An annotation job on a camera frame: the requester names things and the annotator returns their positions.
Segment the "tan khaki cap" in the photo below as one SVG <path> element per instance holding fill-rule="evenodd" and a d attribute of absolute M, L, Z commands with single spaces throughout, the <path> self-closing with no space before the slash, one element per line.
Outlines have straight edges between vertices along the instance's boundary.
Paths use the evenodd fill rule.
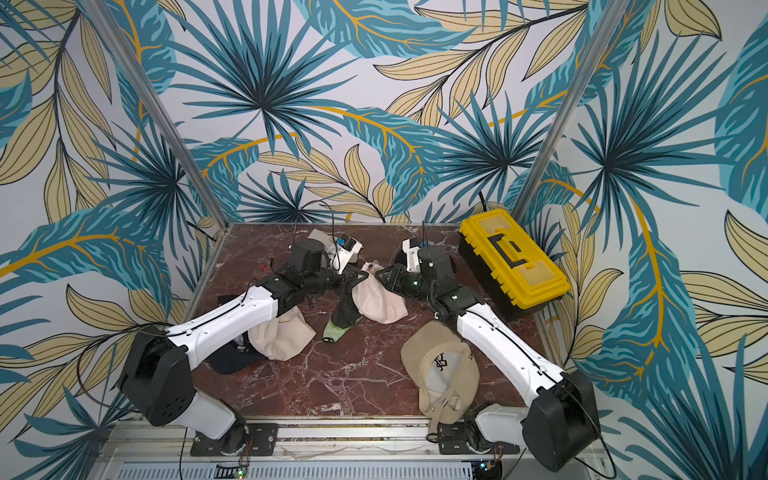
<path fill-rule="evenodd" d="M 470 346 L 439 321 L 422 326 L 402 346 L 401 360 L 418 388 L 420 412 L 430 419 L 427 440 L 438 427 L 460 420 L 473 403 L 480 374 Z"/>

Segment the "cream Colorado cap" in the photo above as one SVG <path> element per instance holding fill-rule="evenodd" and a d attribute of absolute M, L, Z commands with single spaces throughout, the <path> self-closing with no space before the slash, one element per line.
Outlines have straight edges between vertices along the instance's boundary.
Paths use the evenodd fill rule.
<path fill-rule="evenodd" d="M 298 306 L 269 322 L 251 328 L 253 348 L 269 360 L 287 361 L 299 355 L 316 336 Z"/>

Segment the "navy black cap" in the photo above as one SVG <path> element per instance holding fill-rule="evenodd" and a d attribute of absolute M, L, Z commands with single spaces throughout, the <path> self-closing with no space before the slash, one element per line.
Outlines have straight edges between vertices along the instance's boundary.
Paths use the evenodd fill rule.
<path fill-rule="evenodd" d="M 205 363 L 218 374 L 229 375 L 267 360 L 253 347 L 248 332 L 244 332 L 209 355 Z"/>

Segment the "white perforated cap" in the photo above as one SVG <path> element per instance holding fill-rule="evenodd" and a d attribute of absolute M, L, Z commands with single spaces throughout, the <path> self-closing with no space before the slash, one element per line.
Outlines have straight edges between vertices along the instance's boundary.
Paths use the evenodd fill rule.
<path fill-rule="evenodd" d="M 320 242 L 329 256 L 332 256 L 337 252 L 338 244 L 336 243 L 336 240 L 324 231 L 314 229 L 309 233 L 308 238 Z"/>

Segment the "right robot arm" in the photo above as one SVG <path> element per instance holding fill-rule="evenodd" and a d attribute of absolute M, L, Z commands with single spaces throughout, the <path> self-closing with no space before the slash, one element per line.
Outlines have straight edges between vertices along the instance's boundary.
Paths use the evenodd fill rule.
<path fill-rule="evenodd" d="M 487 442 L 524 446 L 551 472 L 577 459 L 602 431 L 594 388 L 580 372 L 566 373 L 515 334 L 479 294 L 461 284 L 441 246 L 419 247 L 417 269 L 395 263 L 376 273 L 389 292 L 426 303 L 435 322 L 453 327 L 512 383 L 526 409 L 491 404 L 471 423 Z"/>

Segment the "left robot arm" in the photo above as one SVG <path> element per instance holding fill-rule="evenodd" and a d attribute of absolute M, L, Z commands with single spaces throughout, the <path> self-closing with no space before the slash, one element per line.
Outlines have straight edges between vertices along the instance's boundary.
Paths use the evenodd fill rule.
<path fill-rule="evenodd" d="M 192 372 L 211 354 L 250 329 L 299 305 L 311 294 L 350 284 L 361 271 L 351 260 L 362 249 L 342 235 L 327 249 L 302 239 L 276 271 L 247 287 L 228 303 L 171 327 L 138 330 L 117 381 L 120 392 L 152 425 L 181 425 L 236 450 L 246 425 L 233 409 L 199 391 Z"/>

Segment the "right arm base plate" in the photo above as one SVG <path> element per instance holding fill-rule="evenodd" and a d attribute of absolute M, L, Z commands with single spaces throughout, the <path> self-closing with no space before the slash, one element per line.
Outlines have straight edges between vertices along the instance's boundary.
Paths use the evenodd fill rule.
<path fill-rule="evenodd" d="M 479 428 L 468 421 L 439 423 L 437 431 L 428 433 L 426 440 L 436 444 L 442 455 L 506 455 L 521 451 L 518 445 L 486 440 Z"/>

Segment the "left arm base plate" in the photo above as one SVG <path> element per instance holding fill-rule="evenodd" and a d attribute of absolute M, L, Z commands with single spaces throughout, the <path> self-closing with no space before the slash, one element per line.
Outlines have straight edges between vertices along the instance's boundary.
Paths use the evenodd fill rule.
<path fill-rule="evenodd" d="M 268 457 L 273 454 L 278 429 L 276 423 L 235 424 L 218 440 L 196 433 L 190 454 L 193 457 Z"/>

